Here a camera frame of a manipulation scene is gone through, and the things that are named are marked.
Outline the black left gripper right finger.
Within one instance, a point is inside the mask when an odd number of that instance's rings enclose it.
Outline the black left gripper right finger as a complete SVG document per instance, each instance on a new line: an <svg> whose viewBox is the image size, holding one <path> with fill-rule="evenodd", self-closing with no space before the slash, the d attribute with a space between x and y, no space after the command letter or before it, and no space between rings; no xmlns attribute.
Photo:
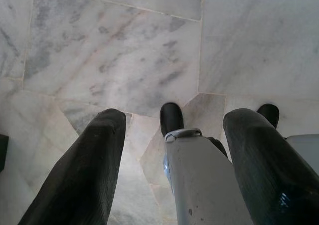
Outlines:
<svg viewBox="0 0 319 225"><path fill-rule="evenodd" d="M319 177L256 111L223 120L237 182L256 225L317 225Z"/></svg>

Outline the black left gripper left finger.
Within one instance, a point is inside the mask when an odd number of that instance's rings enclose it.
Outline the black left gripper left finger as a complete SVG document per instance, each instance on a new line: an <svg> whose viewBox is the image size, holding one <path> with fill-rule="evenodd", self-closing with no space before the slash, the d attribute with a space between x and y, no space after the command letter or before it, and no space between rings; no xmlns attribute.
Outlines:
<svg viewBox="0 0 319 225"><path fill-rule="evenodd" d="M124 147L126 116L106 109L52 168L21 225L107 224Z"/></svg>

